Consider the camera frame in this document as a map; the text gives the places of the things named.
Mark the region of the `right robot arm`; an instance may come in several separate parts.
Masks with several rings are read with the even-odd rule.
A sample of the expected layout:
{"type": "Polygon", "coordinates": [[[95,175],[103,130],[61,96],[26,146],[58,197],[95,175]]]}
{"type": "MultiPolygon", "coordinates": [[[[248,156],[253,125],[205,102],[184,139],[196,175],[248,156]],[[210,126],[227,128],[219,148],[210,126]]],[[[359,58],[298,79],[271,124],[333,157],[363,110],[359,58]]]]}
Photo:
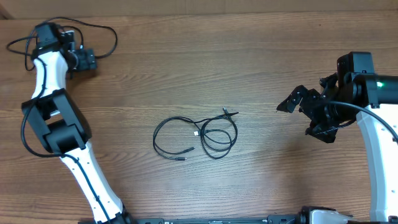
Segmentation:
{"type": "Polygon", "coordinates": [[[350,52],[320,86],[322,92],[297,86],[277,110],[305,114],[305,133],[325,143],[357,123],[371,183],[370,223],[397,223],[397,77],[377,74],[371,53],[350,52]]]}

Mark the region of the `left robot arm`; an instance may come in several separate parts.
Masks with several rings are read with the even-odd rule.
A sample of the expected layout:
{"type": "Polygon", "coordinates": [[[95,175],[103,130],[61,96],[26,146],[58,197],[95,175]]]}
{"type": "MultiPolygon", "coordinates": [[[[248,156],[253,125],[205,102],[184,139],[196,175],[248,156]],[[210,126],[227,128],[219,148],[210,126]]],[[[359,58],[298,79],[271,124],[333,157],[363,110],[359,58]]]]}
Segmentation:
{"type": "Polygon", "coordinates": [[[97,68],[98,56],[83,44],[75,46],[75,27],[53,22],[35,26],[38,40],[30,56],[37,69],[31,100],[21,105],[46,157],[59,158],[71,171],[93,212],[93,223],[134,223],[113,192],[96,161],[92,132],[83,113],[66,91],[66,75],[97,68]]]}

